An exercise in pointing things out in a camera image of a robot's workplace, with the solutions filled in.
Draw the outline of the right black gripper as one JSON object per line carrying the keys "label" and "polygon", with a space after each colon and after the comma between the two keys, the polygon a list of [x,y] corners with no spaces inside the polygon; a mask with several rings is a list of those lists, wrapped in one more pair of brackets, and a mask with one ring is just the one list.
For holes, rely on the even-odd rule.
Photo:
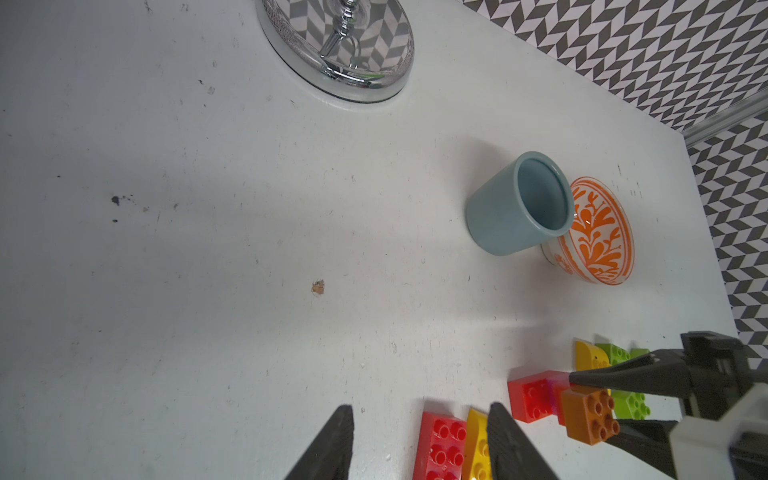
{"label": "right black gripper", "polygon": [[[755,384],[765,369],[752,369],[746,347],[712,331],[681,335],[682,350],[656,350],[616,366],[569,374],[571,384],[682,399],[683,414],[719,420]],[[677,478],[670,435],[674,420],[619,419],[620,432],[607,440],[672,479]]]}

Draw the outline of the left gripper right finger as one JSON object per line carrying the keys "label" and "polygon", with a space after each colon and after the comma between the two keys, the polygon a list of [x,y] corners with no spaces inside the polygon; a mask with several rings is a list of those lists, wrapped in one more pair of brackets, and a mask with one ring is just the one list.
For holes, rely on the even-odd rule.
{"label": "left gripper right finger", "polygon": [[494,480],[558,479],[502,403],[490,405],[487,441]]}

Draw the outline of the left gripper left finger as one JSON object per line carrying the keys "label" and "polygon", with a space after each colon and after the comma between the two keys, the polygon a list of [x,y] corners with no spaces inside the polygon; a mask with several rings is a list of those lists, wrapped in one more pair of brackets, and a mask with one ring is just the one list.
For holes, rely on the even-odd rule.
{"label": "left gripper left finger", "polygon": [[347,480],[354,444],[354,413],[349,404],[336,408],[286,480]]}

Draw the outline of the orange brown lego brick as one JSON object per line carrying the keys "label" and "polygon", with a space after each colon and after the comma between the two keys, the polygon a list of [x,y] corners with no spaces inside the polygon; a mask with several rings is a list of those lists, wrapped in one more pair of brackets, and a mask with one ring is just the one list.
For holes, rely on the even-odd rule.
{"label": "orange brown lego brick", "polygon": [[569,438],[595,445],[620,433],[613,415],[615,402],[606,389],[573,386],[564,390],[560,399]]}

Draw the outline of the yellow curved lego brick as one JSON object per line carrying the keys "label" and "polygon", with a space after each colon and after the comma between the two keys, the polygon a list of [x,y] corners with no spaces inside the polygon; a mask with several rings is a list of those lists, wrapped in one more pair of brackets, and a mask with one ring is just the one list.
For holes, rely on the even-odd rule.
{"label": "yellow curved lego brick", "polygon": [[574,342],[575,370],[587,371],[610,367],[609,357],[596,345],[576,340]]}

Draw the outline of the pink lego brick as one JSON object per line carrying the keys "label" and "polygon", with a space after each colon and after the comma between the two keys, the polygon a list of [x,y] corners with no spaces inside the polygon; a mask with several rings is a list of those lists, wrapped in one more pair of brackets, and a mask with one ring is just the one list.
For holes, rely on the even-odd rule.
{"label": "pink lego brick", "polygon": [[546,382],[551,397],[552,412],[557,416],[558,423],[561,426],[566,425],[561,396],[564,391],[571,388],[569,376],[569,372],[563,371],[548,371],[546,376]]}

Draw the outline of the green lego brick front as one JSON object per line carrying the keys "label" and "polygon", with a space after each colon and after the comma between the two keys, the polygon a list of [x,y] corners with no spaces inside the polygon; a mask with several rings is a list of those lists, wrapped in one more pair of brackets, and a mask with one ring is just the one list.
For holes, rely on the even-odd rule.
{"label": "green lego brick front", "polygon": [[646,396],[642,393],[611,390],[614,400],[614,414],[617,419],[645,420],[651,414],[646,404]]}

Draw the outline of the green lego brick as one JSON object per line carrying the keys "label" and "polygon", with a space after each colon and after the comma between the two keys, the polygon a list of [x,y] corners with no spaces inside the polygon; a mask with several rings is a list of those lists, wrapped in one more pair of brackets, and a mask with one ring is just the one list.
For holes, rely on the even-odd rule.
{"label": "green lego brick", "polygon": [[632,348],[629,351],[629,355],[631,359],[636,359],[644,355],[648,355],[649,353],[650,353],[650,350],[646,348]]}
{"label": "green lego brick", "polygon": [[614,400],[614,414],[617,419],[645,420],[651,414],[646,404],[646,396],[642,393],[611,390]]}
{"label": "green lego brick", "polygon": [[606,354],[610,366],[616,366],[631,359],[627,350],[612,343],[598,343],[597,347]]}

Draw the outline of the yellow long lego brick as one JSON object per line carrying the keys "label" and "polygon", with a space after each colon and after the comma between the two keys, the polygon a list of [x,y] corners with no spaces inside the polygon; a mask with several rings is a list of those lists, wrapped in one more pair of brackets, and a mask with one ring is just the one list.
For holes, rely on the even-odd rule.
{"label": "yellow long lego brick", "polygon": [[464,480],[492,480],[490,450],[487,435],[488,416],[470,409],[467,418],[467,436],[464,444],[462,478]]}

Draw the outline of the green lego brick right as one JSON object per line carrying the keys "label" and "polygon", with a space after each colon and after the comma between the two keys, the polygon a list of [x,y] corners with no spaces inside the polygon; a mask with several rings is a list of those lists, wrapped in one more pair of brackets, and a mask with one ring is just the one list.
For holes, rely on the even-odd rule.
{"label": "green lego brick right", "polygon": [[632,348],[629,351],[629,355],[631,359],[636,359],[644,355],[648,355],[649,353],[650,353],[650,350],[646,348]]}

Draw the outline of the green lego brick back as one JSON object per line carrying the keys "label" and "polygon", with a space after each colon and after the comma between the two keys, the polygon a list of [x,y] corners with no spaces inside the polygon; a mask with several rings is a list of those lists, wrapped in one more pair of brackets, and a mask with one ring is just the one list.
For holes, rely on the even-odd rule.
{"label": "green lego brick back", "polygon": [[627,350],[612,343],[598,343],[597,347],[606,354],[610,366],[616,366],[631,359]]}

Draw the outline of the red long lego brick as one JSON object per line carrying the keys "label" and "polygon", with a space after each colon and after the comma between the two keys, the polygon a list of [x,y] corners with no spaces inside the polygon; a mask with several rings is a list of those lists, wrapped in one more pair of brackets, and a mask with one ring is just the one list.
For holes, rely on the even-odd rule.
{"label": "red long lego brick", "polygon": [[413,470],[413,480],[462,478],[467,423],[425,411]]}

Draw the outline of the orange white patterned bowl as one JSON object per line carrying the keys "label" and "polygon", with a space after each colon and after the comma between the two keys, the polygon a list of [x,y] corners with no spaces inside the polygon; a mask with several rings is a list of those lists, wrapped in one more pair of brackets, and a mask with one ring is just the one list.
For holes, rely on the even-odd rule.
{"label": "orange white patterned bowl", "polygon": [[570,188],[573,224],[564,235],[541,245],[544,257],[567,274],[589,283],[624,283],[634,268],[635,245],[621,203],[593,177],[579,177]]}

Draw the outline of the grey blue ceramic cup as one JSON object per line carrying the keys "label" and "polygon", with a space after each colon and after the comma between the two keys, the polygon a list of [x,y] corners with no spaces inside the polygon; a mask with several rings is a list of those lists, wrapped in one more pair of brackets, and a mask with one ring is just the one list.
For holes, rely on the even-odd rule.
{"label": "grey blue ceramic cup", "polygon": [[465,220],[474,242],[507,256],[568,233],[574,196],[559,166],[529,151],[504,167],[467,199]]}

